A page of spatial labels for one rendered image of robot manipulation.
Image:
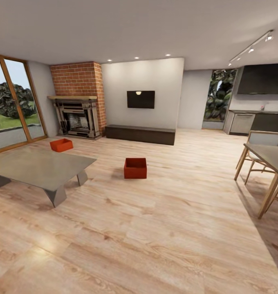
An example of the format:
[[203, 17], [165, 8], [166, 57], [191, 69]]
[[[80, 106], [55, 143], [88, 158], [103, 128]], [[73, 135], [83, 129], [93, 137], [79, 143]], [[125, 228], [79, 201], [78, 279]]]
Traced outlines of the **storage box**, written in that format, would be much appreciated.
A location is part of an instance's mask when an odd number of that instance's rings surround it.
[[51, 149], [56, 152], [63, 152], [73, 148], [72, 141], [67, 139], [61, 139], [50, 142]]
[[125, 178], [147, 178], [146, 158], [126, 158]]

